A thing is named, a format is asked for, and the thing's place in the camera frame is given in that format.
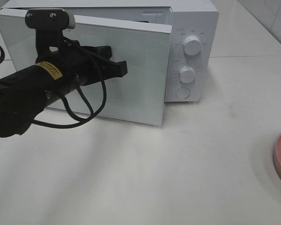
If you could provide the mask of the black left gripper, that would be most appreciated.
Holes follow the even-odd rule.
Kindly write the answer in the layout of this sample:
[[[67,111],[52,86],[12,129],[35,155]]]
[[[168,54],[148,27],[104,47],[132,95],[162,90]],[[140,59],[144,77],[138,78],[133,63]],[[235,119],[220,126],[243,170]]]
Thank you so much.
[[[121,78],[127,74],[126,61],[103,61],[112,57],[110,46],[81,46],[79,41],[64,37],[61,30],[36,30],[36,50],[35,65],[45,69],[54,80],[79,77],[80,85],[86,86],[102,78]]]

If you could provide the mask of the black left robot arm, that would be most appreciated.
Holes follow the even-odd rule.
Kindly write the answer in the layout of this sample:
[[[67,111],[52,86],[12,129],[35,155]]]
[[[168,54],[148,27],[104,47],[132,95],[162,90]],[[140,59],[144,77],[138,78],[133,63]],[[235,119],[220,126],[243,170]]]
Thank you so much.
[[[82,86],[101,83],[127,74],[125,61],[111,61],[108,45],[81,46],[63,36],[62,30],[36,31],[37,60],[34,65],[0,79],[0,137],[22,135],[32,125],[69,129],[79,127],[103,109],[94,110],[83,94]],[[70,108],[66,95],[78,91],[90,111],[82,118]],[[74,124],[58,125],[36,120],[46,107],[61,100]]]

